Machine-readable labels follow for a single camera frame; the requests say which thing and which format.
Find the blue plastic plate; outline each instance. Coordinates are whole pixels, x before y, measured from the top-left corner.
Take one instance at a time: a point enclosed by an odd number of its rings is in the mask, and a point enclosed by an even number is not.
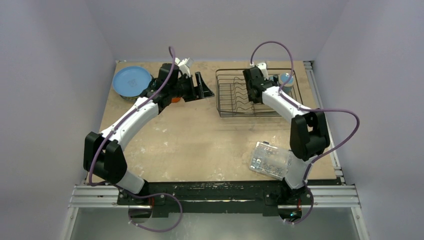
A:
[[[141,66],[127,66],[115,74],[112,86],[115,92],[124,97],[140,95],[149,86],[152,77]]]

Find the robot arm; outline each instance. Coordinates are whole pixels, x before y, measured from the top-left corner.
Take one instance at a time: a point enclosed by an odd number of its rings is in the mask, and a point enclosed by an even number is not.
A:
[[[304,186],[304,175],[313,156],[323,154],[330,145],[326,116],[323,112],[309,112],[310,109],[286,93],[290,104],[280,96],[278,79],[269,79],[267,65],[262,62],[243,71],[249,101],[268,105],[286,119],[290,125],[290,148],[295,156],[287,166],[285,182],[292,189]]]
[[[157,78],[153,78],[149,86],[141,93],[135,104],[112,126],[103,130],[100,134],[90,132],[85,138],[84,145],[84,163],[83,167],[89,171],[96,151],[101,142],[111,131],[113,134],[109,137],[103,146],[103,151],[97,157],[93,173],[111,184],[118,185],[134,194],[146,195],[147,192],[141,192],[149,183],[141,177],[133,174],[127,169],[127,162],[124,157],[124,149],[130,140],[154,117],[159,115],[163,109],[171,104],[172,98],[183,98],[185,102],[196,101],[204,98],[213,97],[214,93],[205,85],[200,72],[195,73],[197,86],[194,86],[193,76],[190,75],[191,59],[176,59],[176,65],[168,82],[161,92],[159,92],[150,102],[138,109],[141,103],[144,103],[166,79],[171,70],[171,63],[165,63],[159,70]],[[134,114],[128,117],[118,128],[119,123],[129,112],[136,110]]]

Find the plywood surface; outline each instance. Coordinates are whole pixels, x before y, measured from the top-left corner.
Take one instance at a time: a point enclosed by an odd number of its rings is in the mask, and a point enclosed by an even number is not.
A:
[[[119,62],[115,73],[124,67],[142,66],[156,77],[161,65],[161,62]],[[269,62],[268,66],[288,68],[290,63]],[[200,71],[205,83],[215,92],[217,69],[247,67],[247,62],[194,62],[191,73]],[[295,71],[303,103],[315,108],[301,61],[295,62]],[[112,125],[133,104],[111,88],[100,129]],[[282,117],[221,118],[215,97],[192,102],[181,100],[146,124],[124,154],[129,169],[150,182],[269,180],[249,170],[256,142],[266,141],[289,149],[289,136],[290,124]],[[335,178],[329,156],[318,161],[309,175],[309,179]]]

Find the wire dish rack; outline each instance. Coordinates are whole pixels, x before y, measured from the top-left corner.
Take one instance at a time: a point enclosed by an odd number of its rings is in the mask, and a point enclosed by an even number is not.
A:
[[[218,69],[216,77],[216,109],[221,117],[273,117],[280,116],[269,106],[249,101],[246,90],[244,68]],[[268,68],[270,76],[290,73],[289,68]],[[293,73],[293,88],[288,93],[297,102],[303,104],[296,73]]]

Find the plastic container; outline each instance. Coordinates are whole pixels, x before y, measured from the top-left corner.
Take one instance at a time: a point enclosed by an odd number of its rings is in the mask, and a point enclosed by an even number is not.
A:
[[[286,177],[292,161],[296,159],[290,150],[258,141],[253,151],[249,169],[281,181]]]
[[[290,73],[282,73],[282,74],[280,74],[280,76],[278,78],[278,83],[280,85],[282,85],[284,82],[286,82],[289,79],[289,77],[290,77]],[[292,76],[291,79],[290,79],[290,81],[286,85],[284,85],[282,87],[282,91],[285,94],[289,94],[290,91],[292,91],[294,85],[295,85],[295,80],[294,80],[294,77]]]
[[[123,99],[135,101],[149,86],[152,76],[141,66],[127,66],[118,71],[112,80],[112,86]]]

